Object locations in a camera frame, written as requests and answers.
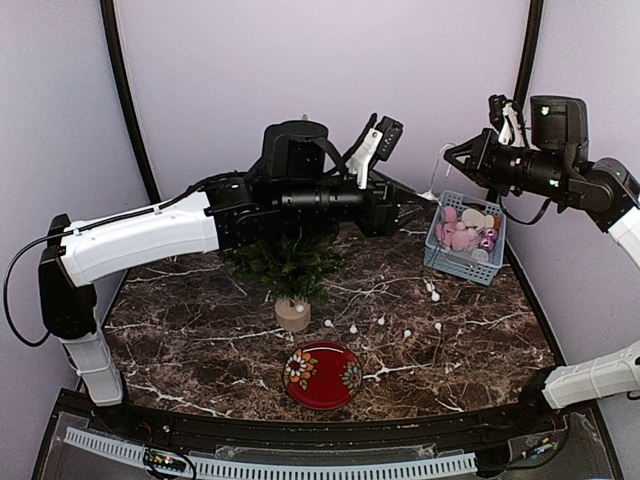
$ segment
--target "white cable tray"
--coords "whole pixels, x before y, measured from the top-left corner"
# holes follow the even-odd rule
[[[67,428],[64,442],[120,463],[145,468],[142,462],[145,447],[142,445],[114,440],[73,427]],[[478,470],[475,458],[474,453],[465,453],[412,462],[332,467],[228,462],[189,455],[196,467],[197,478],[203,480],[425,480],[475,473]],[[158,471],[180,475],[175,470],[156,468]],[[183,478],[191,476],[189,467],[181,474]]]

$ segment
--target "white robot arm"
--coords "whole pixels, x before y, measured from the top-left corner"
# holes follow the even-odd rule
[[[402,125],[388,117],[376,122],[374,114],[344,156],[328,140],[324,125],[271,125],[261,158],[246,173],[209,177],[170,201],[90,222],[54,218],[40,239],[47,242],[38,269],[43,320],[97,407],[125,400],[121,375],[94,315],[97,279],[171,256],[280,236],[290,225],[351,221],[367,236],[388,236],[416,216],[402,215],[400,206],[426,201],[373,170],[377,161],[389,158]],[[325,154],[335,164],[328,172]],[[5,313],[18,338],[38,346],[41,342],[32,344],[15,330],[7,303],[9,275],[24,251],[5,278]]]
[[[640,185],[615,159],[587,160],[586,104],[576,98],[531,97],[531,137],[539,150],[529,148],[520,135],[524,129],[512,102],[494,95],[489,105],[491,123],[500,133],[484,129],[447,150],[445,159],[498,195],[531,192],[556,202],[560,212],[569,207],[584,210],[640,268]],[[640,391],[640,341],[604,357],[534,375],[532,382],[526,393],[537,390],[552,409]]]

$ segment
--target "pink ornament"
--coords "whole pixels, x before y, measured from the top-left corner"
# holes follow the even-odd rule
[[[487,228],[484,231],[484,236],[489,237],[495,241],[498,239],[498,231],[495,228]]]
[[[487,252],[492,252],[496,246],[496,243],[493,241],[491,237],[484,237],[480,242],[480,248],[486,250]]]

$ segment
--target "floral pattern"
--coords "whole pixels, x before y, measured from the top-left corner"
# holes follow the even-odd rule
[[[309,388],[309,379],[312,375],[318,373],[316,365],[318,360],[311,358],[311,354],[298,350],[289,357],[284,369],[284,383],[297,383],[300,388],[306,390]]]
[[[362,371],[355,362],[349,362],[341,379],[342,383],[349,389],[349,393],[353,395],[362,383]]]

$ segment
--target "white cable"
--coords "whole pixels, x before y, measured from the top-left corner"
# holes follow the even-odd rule
[[[444,151],[448,148],[451,147],[455,147],[456,144],[455,143],[446,143],[444,144],[444,146],[438,151],[438,158],[436,160],[436,166],[433,167],[433,172],[431,173],[431,182],[429,182],[429,190],[427,190],[426,192],[420,194],[421,197],[426,198],[427,200],[431,201],[431,202],[437,202],[438,205],[440,205],[442,207],[442,204],[440,204],[440,199],[437,195],[435,195],[433,193],[433,184],[436,180],[436,173],[438,172],[438,166],[440,166],[440,160],[443,158],[444,155]],[[449,174],[451,173],[451,165],[449,165],[449,168],[447,168],[447,173],[445,174],[445,179],[449,178]]]

